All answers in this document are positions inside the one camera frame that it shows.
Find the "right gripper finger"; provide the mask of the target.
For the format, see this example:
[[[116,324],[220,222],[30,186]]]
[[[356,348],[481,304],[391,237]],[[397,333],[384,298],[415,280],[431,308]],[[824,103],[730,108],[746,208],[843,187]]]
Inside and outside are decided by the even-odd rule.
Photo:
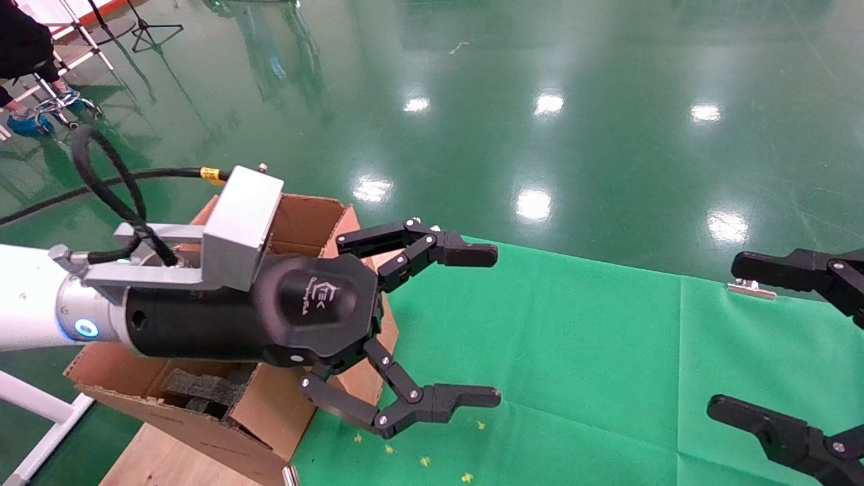
[[[737,279],[796,292],[817,292],[853,323],[863,327],[863,249],[824,253],[795,249],[784,257],[739,252],[732,259]]]
[[[713,395],[707,415],[752,434],[769,461],[815,478],[821,485],[863,484],[862,424],[825,435],[806,421],[728,395]]]

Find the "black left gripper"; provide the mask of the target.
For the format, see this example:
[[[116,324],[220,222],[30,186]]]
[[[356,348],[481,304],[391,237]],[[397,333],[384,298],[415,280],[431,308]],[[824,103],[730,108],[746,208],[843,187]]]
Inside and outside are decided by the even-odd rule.
[[[268,257],[249,290],[133,288],[126,298],[130,342],[149,357],[322,365],[335,371],[354,366],[362,352],[397,397],[385,409],[328,385],[324,370],[303,375],[299,388],[315,406],[383,439],[416,423],[447,423],[460,407],[499,406],[500,391],[487,385],[420,387],[381,342],[371,339],[381,329],[380,292],[393,292],[433,263],[494,267],[497,246],[469,243],[417,218],[335,240],[341,256],[333,259]],[[377,265],[377,274],[359,260],[391,252],[395,255]]]

